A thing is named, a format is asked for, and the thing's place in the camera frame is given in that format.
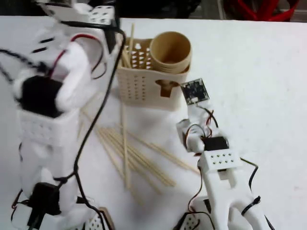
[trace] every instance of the red object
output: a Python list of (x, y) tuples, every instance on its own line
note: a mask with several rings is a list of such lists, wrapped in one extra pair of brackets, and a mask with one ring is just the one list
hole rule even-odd
[(279, 0), (263, 0), (257, 12), (254, 12), (244, 0), (228, 0), (245, 20), (251, 21), (268, 21), (268, 22), (284, 22), (290, 20), (299, 0), (287, 0), (290, 4), (288, 11), (274, 15), (273, 12), (277, 8)]

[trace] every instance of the wooden skewer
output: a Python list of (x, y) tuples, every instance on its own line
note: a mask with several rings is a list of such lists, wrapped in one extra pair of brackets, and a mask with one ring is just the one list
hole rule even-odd
[[(87, 117), (87, 119), (89, 119), (91, 121), (91, 118), (89, 117), (89, 115), (84, 111), (82, 110), (83, 114)], [(112, 136), (108, 130), (106, 130), (106, 133), (109, 134), (117, 143), (121, 144), (119, 139)], [(155, 175), (162, 183), (164, 183), (166, 186), (175, 186), (176, 183), (169, 179), (167, 176), (165, 176), (165, 174), (163, 174), (161, 172), (160, 169), (158, 169), (158, 167), (152, 165), (152, 163), (150, 163), (149, 161), (145, 161), (142, 157), (140, 157), (139, 155), (142, 155), (140, 153), (136, 153), (134, 151), (131, 150), (131, 148), (128, 148), (128, 151), (129, 153), (136, 159), (136, 161), (140, 161), (140, 163), (142, 163), (142, 165), (145, 167), (145, 168), (148, 168), (149, 171), (151, 171), (151, 173), (153, 175)]]
[(150, 143), (154, 148), (156, 148), (158, 151), (160, 151), (162, 154), (165, 154), (165, 156), (167, 158), (169, 158), (171, 161), (173, 161), (174, 163), (180, 165), (181, 167), (185, 168), (185, 169), (189, 169), (192, 170), (193, 172), (197, 173), (198, 175), (200, 174), (200, 171), (195, 169), (193, 166), (188, 165), (186, 163), (184, 163), (183, 161), (181, 161), (180, 159), (178, 159), (177, 157), (173, 156), (172, 154), (168, 153), (165, 149), (163, 149), (160, 146), (157, 146), (153, 143)]
[[(118, 137), (115, 137), (113, 134), (110, 134), (109, 131), (106, 131), (110, 137), (114, 141), (116, 141), (118, 144), (120, 144), (120, 139)], [(144, 168), (148, 169), (154, 176), (156, 176), (162, 183), (164, 183), (166, 186), (173, 186), (173, 183), (171, 179), (169, 179), (167, 176), (162, 174), (158, 169), (156, 169), (151, 162), (145, 161), (142, 157), (139, 156), (142, 155), (141, 153), (136, 153), (133, 151), (130, 147), (128, 147), (129, 154), (139, 162)]]
[(144, 140), (142, 140), (141, 138), (139, 138), (138, 136), (136, 136), (135, 134), (127, 131), (127, 133), (129, 133), (129, 135), (131, 135), (133, 138), (135, 138), (136, 140), (138, 140), (140, 143), (148, 146), (149, 148), (161, 153), (163, 156), (165, 156), (166, 158), (168, 158), (170, 161), (172, 161), (173, 163), (181, 166), (184, 169), (189, 169), (192, 170), (193, 172), (197, 173), (198, 175), (200, 174), (200, 172), (195, 169), (193, 166), (190, 166), (186, 163), (184, 163), (182, 160), (180, 160), (179, 158), (175, 157), (173, 154), (167, 152), (165, 149), (153, 144), (153, 143), (148, 143)]
[(127, 137), (126, 137), (126, 107), (124, 103), (121, 103), (121, 123), (123, 126), (123, 147), (124, 147), (124, 170), (125, 170), (125, 185), (126, 188), (130, 188), (130, 172), (128, 166), (128, 153), (127, 153)]
[[(121, 140), (121, 135), (117, 132), (114, 132), (112, 129), (106, 129), (106, 132), (112, 136), (114, 140), (119, 142)], [(146, 158), (143, 154), (141, 154), (137, 149), (133, 148), (131, 145), (128, 145), (129, 153), (134, 157), (136, 161), (141, 163), (143, 167), (150, 170), (157, 178), (160, 179), (167, 186), (175, 186), (176, 182), (170, 179), (167, 175), (165, 175), (162, 170), (154, 163), (150, 162), (148, 158)]]
[(124, 48), (123, 49), (123, 52), (122, 52), (122, 59), (123, 59), (123, 64), (126, 68), (132, 68), (131, 64), (130, 64), (130, 61), (129, 61), (129, 56), (127, 54), (127, 48)]
[[(112, 139), (110, 139), (106, 133), (104, 133), (102, 130), (100, 130), (100, 135), (105, 139), (108, 140), (108, 143), (113, 145), (113, 148), (117, 150), (118, 155), (123, 158), (122, 151), (118, 148), (118, 146), (113, 142)], [(158, 188), (158, 186), (147, 176), (147, 174), (139, 167), (137, 164), (129, 158), (129, 166), (132, 170), (136, 171), (140, 176), (142, 176), (149, 184), (150, 186), (158, 193), (162, 194), (161, 190)]]
[(131, 36), (130, 36), (130, 43), (129, 43), (129, 63), (131, 63), (131, 56), (133, 50), (133, 37), (134, 37), (134, 23), (132, 23), (131, 27)]
[[(124, 180), (125, 179), (125, 175), (124, 175), (124, 172), (121, 170), (121, 168), (119, 167), (119, 165), (117, 164), (112, 152), (111, 152), (111, 149), (109, 149), (109, 147), (107, 146), (107, 144), (105, 143), (105, 141), (103, 140), (103, 138), (101, 138), (101, 136), (99, 135), (99, 133), (97, 132), (97, 136), (98, 138), (100, 137), (100, 140), (101, 140), (101, 144), (103, 145), (103, 147), (105, 148), (107, 154), (109, 155), (114, 167), (117, 169), (120, 177)], [(143, 201), (140, 199), (140, 196), (138, 196), (137, 192), (132, 188), (130, 187), (129, 188), (130, 192), (131, 192), (131, 195), (133, 196), (133, 198), (136, 200), (136, 202), (139, 204), (139, 205), (143, 205)]]
[[(108, 134), (111, 137), (111, 142), (116, 142), (116, 145), (118, 145), (119, 143), (117, 142), (117, 140), (114, 140), (114, 137), (111, 136), (110, 134)], [(148, 169), (154, 176), (156, 176), (162, 183), (164, 183), (166, 186), (170, 186), (170, 183), (168, 180), (166, 180), (165, 178), (163, 178), (161, 175), (157, 174), (156, 171), (154, 171), (151, 167), (149, 167), (146, 163), (140, 161), (140, 159), (138, 158), (138, 156), (129, 149), (129, 154), (133, 157), (133, 159), (137, 162), (139, 162), (144, 168)]]

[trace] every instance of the beige basket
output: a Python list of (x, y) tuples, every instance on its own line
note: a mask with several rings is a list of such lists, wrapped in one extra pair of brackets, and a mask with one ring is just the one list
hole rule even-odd
[(130, 105), (176, 110), (182, 97), (180, 84), (186, 81), (189, 67), (180, 74), (152, 70), (149, 54), (151, 40), (133, 39), (132, 69), (118, 66), (121, 99)]

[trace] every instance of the pile of sticks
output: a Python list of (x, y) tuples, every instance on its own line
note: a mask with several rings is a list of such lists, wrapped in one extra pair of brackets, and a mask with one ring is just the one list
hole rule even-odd
[[(83, 114), (88, 118), (89, 121), (92, 121), (92, 118), (88, 115), (86, 110), (82, 109)], [(160, 181), (164, 186), (174, 187), (176, 186), (176, 182), (168, 176), (163, 169), (161, 169), (155, 162), (151, 161), (147, 158), (143, 153), (141, 153), (138, 149), (136, 149), (129, 141), (124, 141), (124, 136), (118, 129), (115, 128), (106, 128), (99, 127), (98, 125), (94, 128), (95, 134), (97, 135), (100, 143), (106, 150), (110, 160), (112, 161), (114, 167), (118, 171), (120, 177), (125, 183), (127, 183), (127, 178), (130, 178), (130, 175), (127, 175), (127, 170), (136, 172), (140, 175), (157, 193), (161, 194), (161, 189), (159, 186), (150, 178), (148, 173), (150, 173), (153, 177), (155, 177), (158, 181)], [(196, 170), (195, 167), (190, 166), (184, 163), (182, 160), (175, 157), (173, 154), (167, 152), (165, 149), (159, 147), (156, 144), (148, 143), (137, 135), (128, 132), (127, 133), (138, 140), (140, 143), (145, 146), (151, 148), (152, 150), (157, 151), (162, 156), (166, 157), (168, 160), (172, 161), (174, 164), (186, 169), (192, 170), (193, 172), (199, 174), (199, 171)], [(116, 160), (115, 154), (118, 155), (125, 161), (125, 148), (127, 151), (127, 170), (126, 168), (122, 168), (121, 164), (119, 164)], [(130, 185), (130, 180), (128, 180), (129, 185), (126, 186), (127, 189), (130, 190), (131, 195), (134, 197), (136, 202), (140, 205), (143, 204), (143, 201), (140, 199), (140, 196), (137, 194), (137, 191)]]

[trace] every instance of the circuit board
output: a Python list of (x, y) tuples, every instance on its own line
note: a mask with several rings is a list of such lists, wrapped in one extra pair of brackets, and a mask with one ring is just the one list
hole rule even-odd
[(209, 100), (209, 95), (201, 78), (181, 84), (181, 89), (187, 105)]

